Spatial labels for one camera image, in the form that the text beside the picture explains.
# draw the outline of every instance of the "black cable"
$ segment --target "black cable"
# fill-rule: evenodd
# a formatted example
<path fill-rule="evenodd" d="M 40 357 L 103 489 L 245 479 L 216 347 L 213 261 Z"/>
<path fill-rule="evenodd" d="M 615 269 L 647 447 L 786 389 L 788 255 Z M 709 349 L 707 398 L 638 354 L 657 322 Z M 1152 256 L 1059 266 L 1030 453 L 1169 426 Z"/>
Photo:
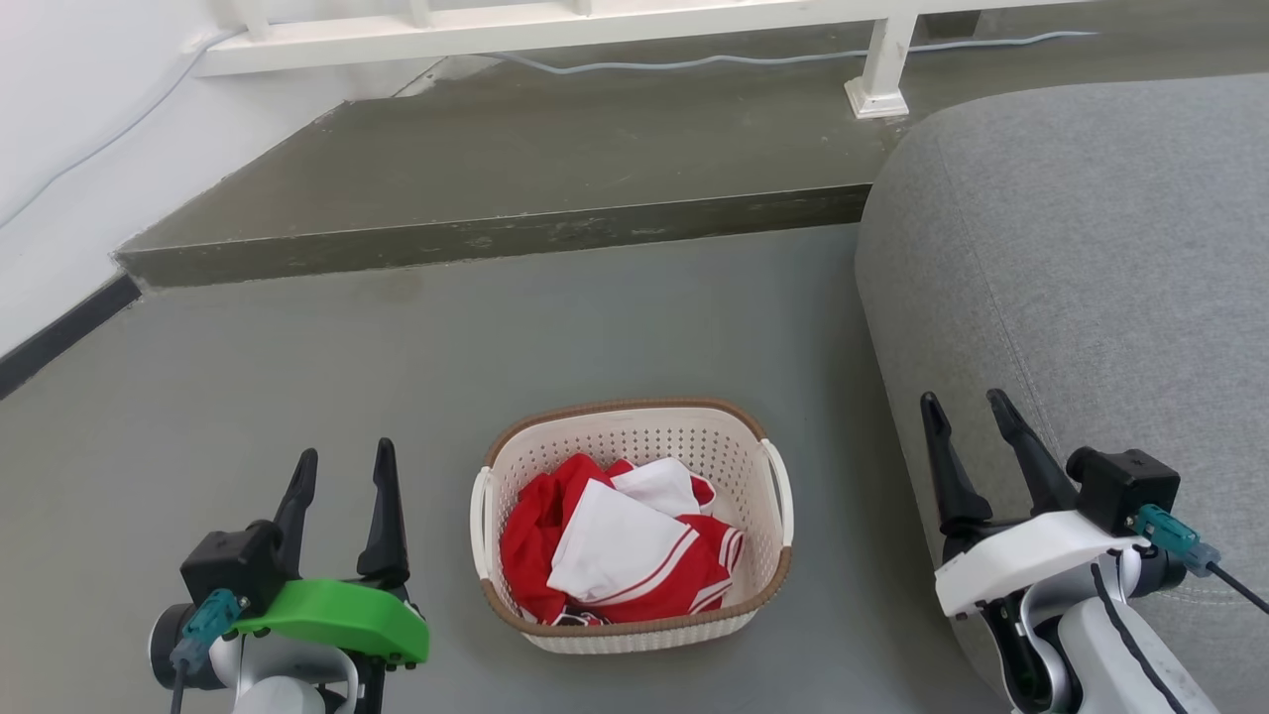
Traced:
<path fill-rule="evenodd" d="M 1265 602 L 1263 597 L 1260 597 L 1259 595 L 1251 592 L 1251 588 L 1249 588 L 1247 586 L 1240 583 L 1237 578 L 1235 578 L 1233 576 L 1226 573 L 1223 568 L 1221 568 L 1216 563 L 1208 563 L 1207 564 L 1207 569 L 1212 571 L 1212 574 L 1216 576 L 1216 577 L 1218 577 L 1218 578 L 1221 578 L 1222 581 L 1225 581 L 1226 585 L 1228 585 L 1233 590 L 1239 591 L 1239 595 L 1241 595 L 1242 597 L 1246 597 L 1247 600 L 1250 600 L 1251 605 L 1255 605 L 1256 607 L 1259 607 L 1259 609 L 1264 610 L 1266 614 L 1269 614 L 1269 602 Z"/>
<path fill-rule="evenodd" d="M 170 714 L 180 714 L 180 703 L 185 699 L 185 670 L 189 662 L 181 659 L 176 665 L 176 680 L 171 684 L 171 709 Z"/>
<path fill-rule="evenodd" d="M 1119 639 L 1123 640 L 1123 646 L 1128 648 L 1128 653 L 1132 654 L 1133 659 L 1141 665 L 1141 670 L 1146 673 L 1146 678 L 1150 680 L 1150 684 L 1155 685 L 1155 689 L 1164 695 L 1164 699 L 1167 700 L 1167 705 L 1173 708 L 1175 714 L 1187 714 L 1181 703 L 1176 700 L 1176 696 L 1174 696 L 1171 690 L 1167 689 L 1164 680 L 1160 678 L 1159 673 L 1155 672 L 1155 668 L 1150 666 L 1150 661 L 1146 659 L 1146 654 L 1141 652 L 1141 647 L 1137 646 L 1137 640 L 1132 637 L 1132 633 L 1128 632 L 1128 626 L 1123 624 L 1123 619 L 1119 618 L 1119 611 L 1115 610 L 1114 602 L 1110 600 L 1110 594 L 1107 592 L 1107 585 L 1101 581 L 1101 571 L 1098 568 L 1096 563 L 1093 564 L 1093 586 L 1098 588 L 1098 597 L 1101 599 L 1101 605 L 1107 609 L 1107 616 L 1110 618 L 1110 624 L 1114 625 L 1114 629 L 1119 630 Z"/>

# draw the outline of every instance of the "white railing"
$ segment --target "white railing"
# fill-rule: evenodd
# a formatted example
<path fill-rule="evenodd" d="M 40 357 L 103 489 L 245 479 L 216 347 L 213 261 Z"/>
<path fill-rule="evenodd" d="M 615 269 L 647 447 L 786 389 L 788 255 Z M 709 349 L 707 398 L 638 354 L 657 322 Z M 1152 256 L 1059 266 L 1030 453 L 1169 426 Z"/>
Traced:
<path fill-rule="evenodd" d="M 1080 0 L 566 0 L 269 24 L 265 0 L 233 0 L 246 32 L 207 51 L 202 76 L 383 60 L 515 52 L 755 29 L 873 22 L 863 75 L 846 82 L 858 117 L 907 113 L 898 79 L 916 16 Z"/>

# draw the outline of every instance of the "basket handle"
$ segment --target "basket handle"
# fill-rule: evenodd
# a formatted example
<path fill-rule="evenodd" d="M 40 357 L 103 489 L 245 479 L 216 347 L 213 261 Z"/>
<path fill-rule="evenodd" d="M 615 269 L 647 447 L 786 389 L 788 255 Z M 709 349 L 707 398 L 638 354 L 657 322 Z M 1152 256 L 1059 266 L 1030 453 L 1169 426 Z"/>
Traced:
<path fill-rule="evenodd" d="M 793 487 L 789 486 L 789 473 L 784 468 L 784 459 L 780 459 L 780 453 L 772 444 L 772 440 L 764 439 L 761 443 L 763 449 L 766 450 L 766 459 L 772 463 L 772 474 L 775 477 L 775 491 L 780 501 L 780 525 L 784 526 L 784 548 L 793 545 Z"/>
<path fill-rule="evenodd" d="M 480 580 L 487 581 L 490 572 L 489 563 L 489 548 L 485 545 L 486 526 L 489 519 L 486 519 L 486 505 L 490 503 L 489 490 L 490 490 L 490 468 L 485 467 L 476 474 L 476 483 L 472 484 L 472 511 L 471 511 L 471 538 L 472 538 L 472 562 L 476 564 L 476 574 Z"/>

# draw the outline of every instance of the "clothes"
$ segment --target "clothes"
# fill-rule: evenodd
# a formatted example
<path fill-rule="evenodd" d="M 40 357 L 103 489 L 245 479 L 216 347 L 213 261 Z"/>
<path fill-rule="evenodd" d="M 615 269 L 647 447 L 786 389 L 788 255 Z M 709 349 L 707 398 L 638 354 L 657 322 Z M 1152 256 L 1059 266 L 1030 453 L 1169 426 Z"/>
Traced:
<path fill-rule="evenodd" d="M 605 474 L 579 454 L 520 492 L 503 530 L 501 559 L 528 618 L 600 625 L 722 605 L 744 534 L 699 512 L 700 502 L 716 498 L 707 481 L 662 462 L 673 464 L 634 468 L 622 460 Z M 697 481 L 703 486 L 693 488 Z"/>
<path fill-rule="evenodd" d="M 666 516 L 711 515 L 714 488 L 678 459 L 660 459 L 636 468 L 622 459 L 608 469 L 613 488 Z"/>

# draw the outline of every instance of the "white wall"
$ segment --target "white wall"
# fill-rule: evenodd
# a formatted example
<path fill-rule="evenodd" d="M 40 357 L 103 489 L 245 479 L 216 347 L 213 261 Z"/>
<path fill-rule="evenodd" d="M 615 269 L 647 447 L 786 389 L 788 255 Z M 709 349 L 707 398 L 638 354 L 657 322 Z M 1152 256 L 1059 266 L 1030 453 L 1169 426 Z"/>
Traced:
<path fill-rule="evenodd" d="M 395 8 L 287 0 L 270 10 L 312 19 Z M 118 127 L 183 48 L 233 24 L 221 0 L 0 3 L 0 205 Z M 187 79 L 0 228 L 0 354 L 108 282 L 109 251 L 128 237 L 340 101 L 388 95 L 430 63 Z"/>

